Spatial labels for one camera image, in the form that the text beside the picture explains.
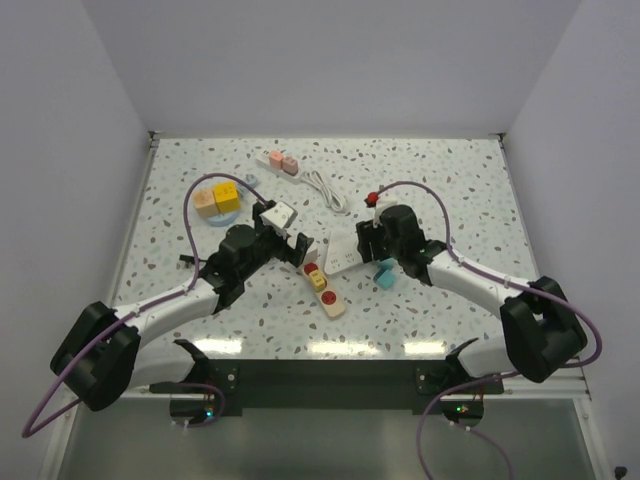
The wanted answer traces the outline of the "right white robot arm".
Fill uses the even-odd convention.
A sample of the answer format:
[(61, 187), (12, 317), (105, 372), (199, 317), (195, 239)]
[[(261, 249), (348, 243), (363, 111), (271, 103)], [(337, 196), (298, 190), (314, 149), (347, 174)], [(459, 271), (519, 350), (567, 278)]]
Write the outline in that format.
[(549, 277), (514, 281), (468, 263), (428, 239), (407, 205), (385, 208), (376, 218), (356, 224), (357, 250), (365, 263), (392, 258), (406, 276), (455, 293), (495, 318), (503, 334), (469, 340), (448, 355), (448, 386), (469, 392), (482, 377), (517, 372), (541, 383), (568, 365), (587, 346), (587, 336), (568, 307), (560, 286)]

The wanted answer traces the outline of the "white triangular power strip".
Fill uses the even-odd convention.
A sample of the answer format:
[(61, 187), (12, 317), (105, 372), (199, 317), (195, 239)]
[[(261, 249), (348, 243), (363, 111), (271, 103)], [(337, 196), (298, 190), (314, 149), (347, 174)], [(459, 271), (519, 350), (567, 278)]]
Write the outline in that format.
[(336, 275), (364, 264), (365, 261), (358, 251), (356, 231), (332, 231), (325, 256), (325, 273), (328, 275)]

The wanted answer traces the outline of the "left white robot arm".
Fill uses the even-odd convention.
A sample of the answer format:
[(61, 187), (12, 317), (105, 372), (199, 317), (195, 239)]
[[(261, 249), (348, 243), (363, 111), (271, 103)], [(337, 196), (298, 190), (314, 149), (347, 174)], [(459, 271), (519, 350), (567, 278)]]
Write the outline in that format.
[(283, 202), (257, 202), (252, 225), (230, 227), (194, 279), (143, 303), (87, 306), (54, 354), (52, 372), (92, 411), (113, 404), (136, 382), (135, 363), (149, 342), (230, 307), (246, 281), (273, 259), (302, 265), (311, 237), (287, 229), (297, 213)]

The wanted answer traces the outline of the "teal plug adapter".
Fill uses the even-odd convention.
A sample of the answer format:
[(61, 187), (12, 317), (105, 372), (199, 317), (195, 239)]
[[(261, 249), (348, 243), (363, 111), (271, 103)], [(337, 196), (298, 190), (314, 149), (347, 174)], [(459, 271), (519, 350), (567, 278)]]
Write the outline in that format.
[(383, 290), (389, 290), (396, 282), (396, 275), (391, 269), (381, 268), (373, 277), (374, 283)]
[(381, 260), (379, 262), (379, 267), (386, 269), (386, 270), (391, 270), (396, 266), (397, 262), (395, 259), (393, 258), (387, 258), (385, 260)]

